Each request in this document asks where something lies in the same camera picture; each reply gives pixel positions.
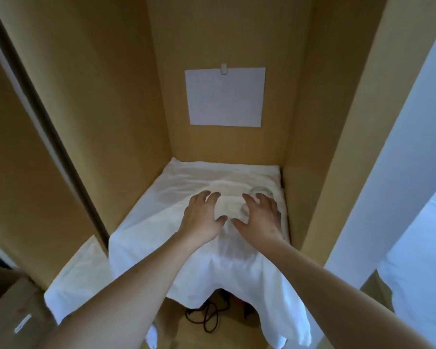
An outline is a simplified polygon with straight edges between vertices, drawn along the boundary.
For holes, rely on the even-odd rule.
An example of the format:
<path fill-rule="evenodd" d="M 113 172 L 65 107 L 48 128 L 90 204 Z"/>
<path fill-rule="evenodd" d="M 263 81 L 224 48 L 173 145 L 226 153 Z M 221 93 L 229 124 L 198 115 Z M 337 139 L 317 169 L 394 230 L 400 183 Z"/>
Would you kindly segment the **brown cardboard enclosure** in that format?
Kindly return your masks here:
<path fill-rule="evenodd" d="M 304 246 L 389 0 L 0 0 L 0 21 L 108 233 L 169 158 L 277 165 Z M 266 67 L 261 128 L 190 123 L 186 70 Z"/>

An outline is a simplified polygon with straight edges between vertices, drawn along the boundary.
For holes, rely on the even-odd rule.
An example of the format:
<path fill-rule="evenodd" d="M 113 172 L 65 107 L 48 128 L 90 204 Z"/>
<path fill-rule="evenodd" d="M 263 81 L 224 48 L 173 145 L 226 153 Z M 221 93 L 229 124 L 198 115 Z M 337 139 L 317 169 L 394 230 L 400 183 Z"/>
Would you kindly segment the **white paper sheet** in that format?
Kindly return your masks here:
<path fill-rule="evenodd" d="M 261 127 L 265 75 L 265 67 L 186 70 L 190 124 Z"/>

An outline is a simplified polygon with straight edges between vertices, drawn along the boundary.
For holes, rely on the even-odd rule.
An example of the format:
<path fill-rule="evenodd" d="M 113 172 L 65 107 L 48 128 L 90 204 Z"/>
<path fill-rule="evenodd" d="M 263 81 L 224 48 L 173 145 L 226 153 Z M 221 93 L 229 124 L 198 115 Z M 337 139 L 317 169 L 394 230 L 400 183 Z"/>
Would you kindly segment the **clear drinking glass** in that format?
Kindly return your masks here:
<path fill-rule="evenodd" d="M 254 199 L 254 201 L 256 202 L 257 205 L 260 204 L 260 201 L 257 198 L 257 194 L 265 195 L 266 197 L 268 197 L 270 199 L 273 199 L 273 197 L 274 197 L 272 191 L 269 188 L 267 188 L 267 187 L 262 187 L 262 186 L 253 187 L 248 192 L 248 195 L 252 199 Z M 250 211 L 249 211 L 249 207 L 248 207 L 248 205 L 246 203 L 244 203 L 242 205 L 241 212 L 242 212 L 244 217 L 249 217 Z"/>

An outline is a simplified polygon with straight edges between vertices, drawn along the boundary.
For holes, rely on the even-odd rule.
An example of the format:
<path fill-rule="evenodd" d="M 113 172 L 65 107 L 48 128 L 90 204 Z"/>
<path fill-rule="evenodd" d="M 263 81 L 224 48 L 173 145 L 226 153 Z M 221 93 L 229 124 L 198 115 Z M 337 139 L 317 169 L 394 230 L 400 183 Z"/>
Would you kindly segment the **dark frame bar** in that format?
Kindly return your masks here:
<path fill-rule="evenodd" d="M 58 169 L 66 186 L 76 201 L 82 206 L 95 229 L 102 249 L 108 253 L 110 235 L 85 188 L 75 165 L 52 123 L 52 120 L 27 73 L 15 46 L 0 19 L 0 65 L 24 111 L 31 120 L 37 134 L 44 144 L 53 164 Z"/>

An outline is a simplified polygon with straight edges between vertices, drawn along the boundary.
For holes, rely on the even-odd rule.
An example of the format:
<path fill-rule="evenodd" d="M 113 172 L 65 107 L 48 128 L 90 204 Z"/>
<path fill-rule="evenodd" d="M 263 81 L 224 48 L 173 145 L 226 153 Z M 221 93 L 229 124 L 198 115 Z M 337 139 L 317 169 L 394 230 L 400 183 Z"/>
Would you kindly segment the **person's right forearm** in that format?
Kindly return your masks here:
<path fill-rule="evenodd" d="M 290 282 L 334 349 L 436 349 L 391 311 L 280 237 L 241 234 Z"/>

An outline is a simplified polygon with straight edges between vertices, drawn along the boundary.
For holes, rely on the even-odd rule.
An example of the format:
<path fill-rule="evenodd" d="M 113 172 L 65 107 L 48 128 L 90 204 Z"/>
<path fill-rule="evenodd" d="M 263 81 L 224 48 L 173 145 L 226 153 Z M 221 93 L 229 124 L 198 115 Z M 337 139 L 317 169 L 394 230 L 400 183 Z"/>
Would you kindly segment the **person's left hand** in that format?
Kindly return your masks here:
<path fill-rule="evenodd" d="M 212 221 L 216 220 L 215 207 L 221 193 L 211 193 L 211 210 L 199 211 L 199 193 L 189 200 L 185 209 L 178 234 L 187 248 L 194 252 L 215 239 L 221 231 L 214 231 Z"/>

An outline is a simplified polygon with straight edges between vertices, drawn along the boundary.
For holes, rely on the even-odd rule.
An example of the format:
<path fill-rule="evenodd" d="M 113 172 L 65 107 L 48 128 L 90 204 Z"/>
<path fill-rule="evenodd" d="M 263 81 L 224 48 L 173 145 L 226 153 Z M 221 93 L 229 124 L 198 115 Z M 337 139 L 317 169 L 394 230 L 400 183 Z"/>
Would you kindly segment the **person's left forearm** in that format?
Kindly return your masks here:
<path fill-rule="evenodd" d="M 45 292 L 58 327 L 39 349 L 140 349 L 181 267 L 205 243 L 203 233 L 174 234 L 113 280 L 89 239 Z"/>

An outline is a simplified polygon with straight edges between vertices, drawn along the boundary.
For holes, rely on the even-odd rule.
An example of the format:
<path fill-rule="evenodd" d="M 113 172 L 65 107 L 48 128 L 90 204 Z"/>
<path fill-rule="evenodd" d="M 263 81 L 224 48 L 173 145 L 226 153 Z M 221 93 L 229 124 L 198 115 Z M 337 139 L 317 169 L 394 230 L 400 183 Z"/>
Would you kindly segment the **white cloth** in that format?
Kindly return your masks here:
<path fill-rule="evenodd" d="M 282 215 L 283 238 L 288 241 L 278 166 L 181 162 L 176 158 L 170 160 L 110 236 L 108 256 L 94 236 L 89 239 L 94 238 L 100 247 L 114 280 L 177 232 L 193 195 L 203 190 L 220 192 L 215 217 L 226 215 L 247 222 L 248 217 L 241 212 L 242 194 L 259 186 L 272 191 Z M 310 345 L 311 329 L 302 300 L 282 273 L 243 239 L 230 220 L 217 238 L 188 259 L 167 298 L 196 309 L 220 288 L 256 309 L 270 346 L 281 349 L 287 340 L 301 346 Z"/>

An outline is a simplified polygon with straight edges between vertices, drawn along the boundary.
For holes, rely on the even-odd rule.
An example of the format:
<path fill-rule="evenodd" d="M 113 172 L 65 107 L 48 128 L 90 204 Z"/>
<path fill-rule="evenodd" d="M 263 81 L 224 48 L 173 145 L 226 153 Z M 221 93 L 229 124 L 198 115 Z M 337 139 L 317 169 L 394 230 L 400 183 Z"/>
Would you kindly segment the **person's right hand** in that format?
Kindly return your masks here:
<path fill-rule="evenodd" d="M 277 228 L 278 206 L 274 199 L 269 199 L 269 212 L 259 212 L 256 202 L 247 193 L 243 193 L 245 203 L 249 207 L 249 231 L 242 236 L 251 246 L 262 254 L 269 246 L 282 242 L 283 236 Z"/>

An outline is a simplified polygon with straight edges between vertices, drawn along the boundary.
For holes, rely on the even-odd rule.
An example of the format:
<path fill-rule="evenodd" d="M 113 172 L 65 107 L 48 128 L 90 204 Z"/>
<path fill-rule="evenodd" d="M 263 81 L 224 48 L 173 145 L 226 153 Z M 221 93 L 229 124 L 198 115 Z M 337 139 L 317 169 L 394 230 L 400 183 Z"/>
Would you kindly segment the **brown cardboard box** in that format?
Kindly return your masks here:
<path fill-rule="evenodd" d="M 42 289 L 0 267 L 0 349 L 36 349 L 56 327 Z"/>

